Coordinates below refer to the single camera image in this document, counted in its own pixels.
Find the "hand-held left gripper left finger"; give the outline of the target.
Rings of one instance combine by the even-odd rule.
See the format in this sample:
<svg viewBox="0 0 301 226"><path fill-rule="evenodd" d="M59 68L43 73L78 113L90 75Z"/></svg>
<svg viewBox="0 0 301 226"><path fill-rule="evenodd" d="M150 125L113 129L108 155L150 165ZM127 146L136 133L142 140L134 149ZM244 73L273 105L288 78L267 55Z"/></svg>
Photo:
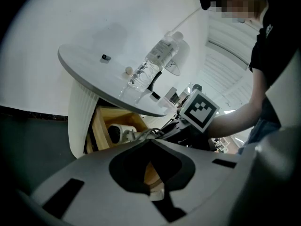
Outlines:
<svg viewBox="0 0 301 226"><path fill-rule="evenodd" d="M144 183L145 171L150 157L142 146L134 146L117 156L109 164L114 181L124 190L132 193L150 194L150 187Z"/></svg>

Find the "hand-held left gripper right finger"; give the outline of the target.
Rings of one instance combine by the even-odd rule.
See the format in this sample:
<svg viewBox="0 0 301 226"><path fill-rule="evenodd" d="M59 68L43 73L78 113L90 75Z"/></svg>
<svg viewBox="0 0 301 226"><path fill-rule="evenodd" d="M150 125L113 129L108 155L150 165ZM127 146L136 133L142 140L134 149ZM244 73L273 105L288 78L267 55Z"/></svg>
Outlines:
<svg viewBox="0 0 301 226"><path fill-rule="evenodd" d="M150 143L150 161L165 189L184 189L196 171L193 160L156 140Z"/></svg>

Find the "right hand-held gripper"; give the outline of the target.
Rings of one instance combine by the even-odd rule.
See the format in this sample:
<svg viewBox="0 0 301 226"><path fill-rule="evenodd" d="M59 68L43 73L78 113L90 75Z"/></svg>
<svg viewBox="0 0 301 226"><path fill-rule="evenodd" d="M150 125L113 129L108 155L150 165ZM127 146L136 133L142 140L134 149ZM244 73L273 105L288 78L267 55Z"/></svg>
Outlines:
<svg viewBox="0 0 301 226"><path fill-rule="evenodd" d="M215 150L206 130L219 106L199 90L194 90L180 108L178 118L162 128L162 139L200 150Z"/></svg>

